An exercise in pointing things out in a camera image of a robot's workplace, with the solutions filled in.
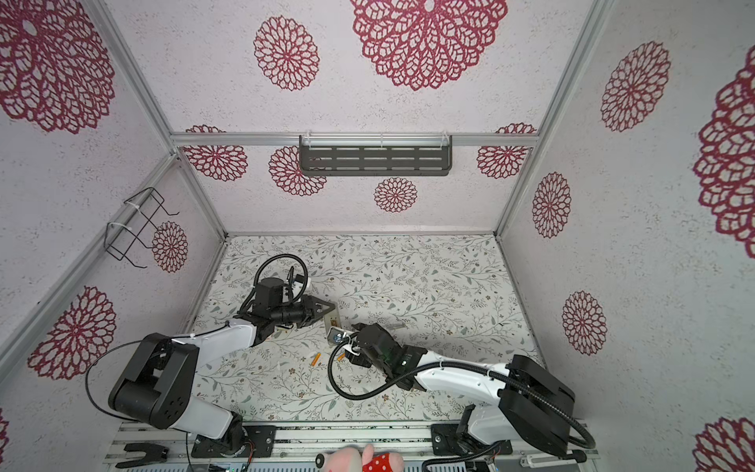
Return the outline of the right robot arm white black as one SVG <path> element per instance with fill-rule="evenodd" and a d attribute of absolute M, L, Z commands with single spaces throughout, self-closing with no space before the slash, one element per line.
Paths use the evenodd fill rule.
<path fill-rule="evenodd" d="M 432 350 L 402 345 L 379 324 L 361 324 L 344 336 L 350 363 L 376 368 L 390 389 L 442 391 L 475 401 L 458 425 L 462 441 L 492 444 L 523 440 L 539 452 L 564 457 L 576 430 L 575 394 L 533 359 L 482 364 L 446 358 Z"/>

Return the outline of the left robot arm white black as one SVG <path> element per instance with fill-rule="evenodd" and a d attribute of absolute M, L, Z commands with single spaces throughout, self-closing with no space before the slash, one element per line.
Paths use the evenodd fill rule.
<path fill-rule="evenodd" d="M 114 385 L 108 406 L 128 419 L 159 430 L 192 434 L 216 455 L 246 447 L 242 416 L 193 395 L 198 369 L 266 341 L 277 328 L 308 328 L 336 310 L 307 295 L 307 277 L 267 277 L 254 284 L 237 314 L 204 334 L 143 338 Z"/>

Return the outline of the beige remote control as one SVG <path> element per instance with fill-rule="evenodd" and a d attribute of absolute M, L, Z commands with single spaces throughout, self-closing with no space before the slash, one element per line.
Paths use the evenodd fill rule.
<path fill-rule="evenodd" d="M 333 328 L 341 327 L 341 318 L 338 308 L 334 308 L 332 311 L 324 314 L 324 318 L 322 318 L 322 320 L 324 321 L 324 329 L 326 330 L 326 334 L 329 334 Z"/>

